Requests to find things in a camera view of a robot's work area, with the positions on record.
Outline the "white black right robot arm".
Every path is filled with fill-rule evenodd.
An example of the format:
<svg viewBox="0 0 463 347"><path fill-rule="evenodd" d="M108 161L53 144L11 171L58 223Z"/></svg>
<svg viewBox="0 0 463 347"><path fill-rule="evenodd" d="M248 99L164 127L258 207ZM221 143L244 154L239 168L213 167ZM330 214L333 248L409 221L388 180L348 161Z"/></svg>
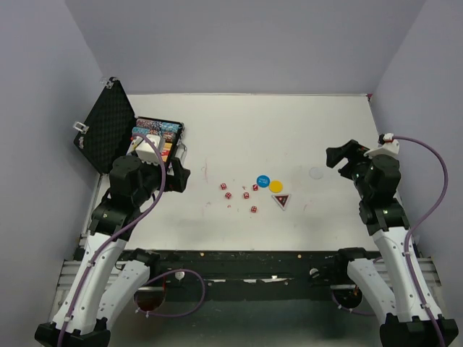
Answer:
<svg viewBox="0 0 463 347"><path fill-rule="evenodd" d="M335 279L354 282L380 324L383 346L449 346L459 334L453 319L446 319L436 303L419 266L413 247L413 227L396 198L401 181L396 159L399 140L380 137L379 147L369 149L355 140L326 149L326 165L347 163L339 174L353 181L360 196L359 213L372 236L389 280L378 274L375 263L361 249L339 250L333 265Z"/></svg>

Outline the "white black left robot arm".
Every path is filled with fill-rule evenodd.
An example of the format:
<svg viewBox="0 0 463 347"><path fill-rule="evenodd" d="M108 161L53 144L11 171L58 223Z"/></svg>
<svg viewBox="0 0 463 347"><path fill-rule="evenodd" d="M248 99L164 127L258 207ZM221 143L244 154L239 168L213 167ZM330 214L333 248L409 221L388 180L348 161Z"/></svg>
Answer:
<svg viewBox="0 0 463 347"><path fill-rule="evenodd" d="M142 162L135 155L117 158L109 173L110 187L93 211L85 253L64 303L50 322L40 324L35 339L42 346L107 346L111 328L130 298L142 285L160 277L159 255L136 249L117 279L109 277L124 251L140 210L154 192L183 192L190 170L179 158L171 159L173 173Z"/></svg>

